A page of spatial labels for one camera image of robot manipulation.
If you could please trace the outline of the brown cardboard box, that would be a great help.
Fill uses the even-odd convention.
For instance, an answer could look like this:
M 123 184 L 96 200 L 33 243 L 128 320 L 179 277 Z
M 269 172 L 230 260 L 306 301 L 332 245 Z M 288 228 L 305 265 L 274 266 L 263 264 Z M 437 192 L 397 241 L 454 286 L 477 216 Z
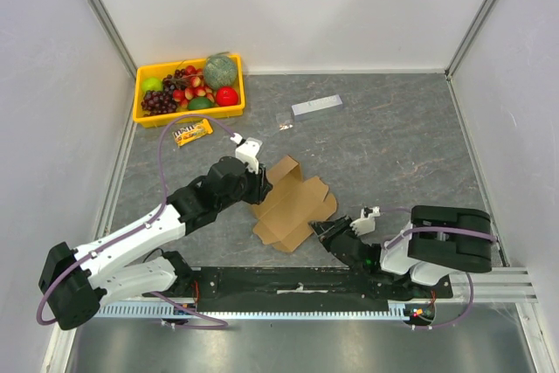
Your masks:
M 252 232 L 263 245 L 294 252 L 312 233 L 310 223 L 324 222 L 337 211 L 337 200 L 318 176 L 306 179 L 300 163 L 284 156 L 267 171 L 273 189 L 262 204 L 253 205 Z

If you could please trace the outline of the small clear plastic bag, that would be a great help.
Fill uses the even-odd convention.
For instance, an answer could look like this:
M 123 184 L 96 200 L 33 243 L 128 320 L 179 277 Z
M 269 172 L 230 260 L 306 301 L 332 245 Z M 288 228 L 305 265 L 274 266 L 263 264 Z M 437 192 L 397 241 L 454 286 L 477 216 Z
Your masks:
M 293 117 L 290 112 L 276 114 L 276 122 L 279 131 L 288 130 L 293 127 Z

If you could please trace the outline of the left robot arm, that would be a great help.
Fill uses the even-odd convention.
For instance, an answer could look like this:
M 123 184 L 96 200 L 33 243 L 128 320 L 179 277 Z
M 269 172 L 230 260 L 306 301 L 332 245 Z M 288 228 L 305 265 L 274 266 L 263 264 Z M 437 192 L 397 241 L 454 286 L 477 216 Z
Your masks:
M 261 204 L 273 186 L 266 167 L 225 156 L 207 174 L 163 199 L 148 215 L 96 241 L 76 248 L 61 242 L 47 253 L 38 287 L 43 294 L 37 321 L 63 330 L 77 328 L 109 303 L 138 294 L 168 292 L 182 297 L 191 288 L 189 267 L 177 252 L 155 263 L 135 260 L 160 245 L 216 221 L 234 204 Z

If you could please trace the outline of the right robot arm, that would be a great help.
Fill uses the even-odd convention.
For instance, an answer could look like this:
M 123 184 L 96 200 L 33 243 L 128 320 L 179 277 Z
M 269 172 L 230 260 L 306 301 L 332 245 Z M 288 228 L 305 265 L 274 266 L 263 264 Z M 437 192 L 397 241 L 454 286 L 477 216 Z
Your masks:
M 406 213 L 409 221 L 394 238 L 381 243 L 362 240 L 376 229 L 376 220 L 390 212 L 379 206 L 362 208 L 356 219 L 344 216 L 312 221 L 309 226 L 325 250 L 353 273 L 377 286 L 402 289 L 413 298 L 451 273 L 492 270 L 491 248 L 497 238 L 488 213 L 431 205 L 391 211 Z

